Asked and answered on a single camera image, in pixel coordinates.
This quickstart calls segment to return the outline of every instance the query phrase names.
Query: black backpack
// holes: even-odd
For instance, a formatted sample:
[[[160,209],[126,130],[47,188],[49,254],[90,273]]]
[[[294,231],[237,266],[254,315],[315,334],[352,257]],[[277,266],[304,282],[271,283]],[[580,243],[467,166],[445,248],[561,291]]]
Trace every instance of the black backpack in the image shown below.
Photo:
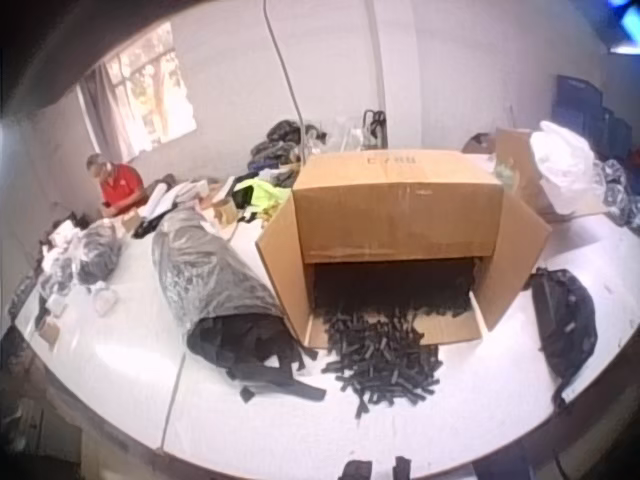
[[[542,351],[560,379],[553,394],[557,410],[562,392],[591,357],[598,341],[596,313],[589,291],[569,270],[538,268],[529,278]]]

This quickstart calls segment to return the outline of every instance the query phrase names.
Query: white table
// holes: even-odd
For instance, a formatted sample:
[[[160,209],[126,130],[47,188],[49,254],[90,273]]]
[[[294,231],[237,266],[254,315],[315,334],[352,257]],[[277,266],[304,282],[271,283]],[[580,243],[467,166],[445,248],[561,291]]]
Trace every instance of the white table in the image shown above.
[[[234,238],[243,242],[246,230]],[[249,238],[242,249],[254,262]],[[575,398],[614,359],[640,322],[633,288],[640,279],[640,239],[604,217],[561,225],[542,265],[571,269],[596,306],[599,341],[569,388]],[[412,460],[412,476],[449,470],[520,438],[552,415],[554,380],[539,351],[530,292],[482,341],[441,348],[444,367],[435,396],[413,407],[396,402],[354,419],[357,399],[341,393],[326,358],[303,380],[327,389],[322,403],[284,395],[244,404],[240,386],[188,354],[171,412],[164,451],[211,470],[250,478],[338,478],[350,459],[372,460],[374,479],[390,478],[396,455]]]
[[[125,242],[110,284],[120,297],[99,318],[75,288],[53,349],[35,332],[37,289],[16,325],[45,365],[89,408],[133,439],[160,448],[184,347],[151,264],[151,240]]]
[[[254,244],[260,231],[258,222],[241,224],[231,245],[268,284]],[[503,447],[552,414],[555,385],[539,351],[528,292],[482,341],[441,349],[441,384],[417,407],[380,405],[356,421],[355,396],[340,392],[332,375],[320,374],[324,355],[307,362],[302,378],[327,389],[324,402],[274,394],[245,405],[240,386],[203,359],[187,353],[178,371],[182,337],[151,264],[151,238],[127,242],[112,281],[121,300],[107,317],[95,318],[83,291],[72,294],[53,351],[33,331],[37,299],[17,321],[73,393],[151,448],[239,477],[338,478],[348,460],[362,459],[373,461],[374,479],[387,479],[397,455],[412,460],[412,476],[439,473]],[[631,289],[640,279],[640,239],[604,217],[583,218],[555,229],[540,263],[571,269],[596,305],[600,338],[567,391],[571,400],[638,327],[640,305]]]

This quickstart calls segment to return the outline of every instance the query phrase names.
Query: red shirt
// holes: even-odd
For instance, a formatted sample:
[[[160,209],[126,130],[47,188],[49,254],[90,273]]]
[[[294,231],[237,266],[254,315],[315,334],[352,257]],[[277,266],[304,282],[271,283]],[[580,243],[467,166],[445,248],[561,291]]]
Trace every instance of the red shirt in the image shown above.
[[[114,171],[111,179],[100,183],[102,196],[108,206],[118,204],[122,200],[129,198],[140,188],[144,187],[142,178],[135,168],[122,163],[113,164],[113,168]]]

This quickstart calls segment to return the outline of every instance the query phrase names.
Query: man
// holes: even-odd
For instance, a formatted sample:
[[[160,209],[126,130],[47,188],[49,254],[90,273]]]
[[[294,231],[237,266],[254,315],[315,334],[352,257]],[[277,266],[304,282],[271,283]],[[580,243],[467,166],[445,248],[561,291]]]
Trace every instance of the man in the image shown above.
[[[140,174],[125,164],[114,164],[99,153],[87,158],[87,171],[100,182],[104,199],[102,214],[115,217],[144,205],[147,194]]]

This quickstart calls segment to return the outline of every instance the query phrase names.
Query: window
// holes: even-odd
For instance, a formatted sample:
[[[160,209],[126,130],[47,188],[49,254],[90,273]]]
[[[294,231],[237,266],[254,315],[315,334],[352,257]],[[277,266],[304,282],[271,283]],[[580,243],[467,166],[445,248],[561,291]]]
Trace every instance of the window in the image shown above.
[[[106,64],[136,152],[195,130],[170,23],[136,39]]]

